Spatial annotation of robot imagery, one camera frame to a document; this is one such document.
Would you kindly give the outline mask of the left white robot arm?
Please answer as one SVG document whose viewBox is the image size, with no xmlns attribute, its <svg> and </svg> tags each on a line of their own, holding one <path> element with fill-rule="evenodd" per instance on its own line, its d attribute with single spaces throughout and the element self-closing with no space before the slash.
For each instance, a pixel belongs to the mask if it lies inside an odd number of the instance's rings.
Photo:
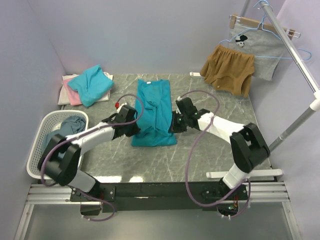
<svg viewBox="0 0 320 240">
<path fill-rule="evenodd" d="M 80 170 L 82 155 L 96 146 L 113 141 L 123 135 L 132 137 L 140 132 L 138 112 L 128 104 L 122 104 L 117 112 L 103 119 L 96 126 L 80 133 L 62 136 L 55 134 L 47 144 L 38 162 L 40 176 L 48 176 L 60 186 L 81 191 L 88 201 L 103 197 L 101 183 L 90 174 Z"/>
</svg>

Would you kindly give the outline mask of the teal t shirt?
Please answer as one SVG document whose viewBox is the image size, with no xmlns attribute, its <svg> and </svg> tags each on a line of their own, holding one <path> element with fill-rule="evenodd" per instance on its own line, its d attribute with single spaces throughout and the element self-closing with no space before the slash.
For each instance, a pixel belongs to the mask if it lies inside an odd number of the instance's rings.
<svg viewBox="0 0 320 240">
<path fill-rule="evenodd" d="M 172 123 L 171 86 L 166 79 L 137 82 L 135 102 L 140 132 L 132 137 L 133 147 L 158 147 L 177 144 L 176 137 L 169 132 Z"/>
</svg>

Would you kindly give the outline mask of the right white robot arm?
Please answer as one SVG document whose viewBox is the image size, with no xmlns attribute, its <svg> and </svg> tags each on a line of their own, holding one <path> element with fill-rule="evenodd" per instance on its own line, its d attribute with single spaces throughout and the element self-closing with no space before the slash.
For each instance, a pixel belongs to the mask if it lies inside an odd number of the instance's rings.
<svg viewBox="0 0 320 240">
<path fill-rule="evenodd" d="M 231 146 L 233 165 L 220 180 L 219 193 L 230 200 L 237 194 L 237 187 L 249 173 L 270 156 L 270 149 L 254 123 L 247 125 L 218 117 L 207 110 L 198 110 L 189 97 L 178 97 L 177 110 L 172 112 L 170 133 L 182 133 L 188 127 L 210 133 Z"/>
</svg>

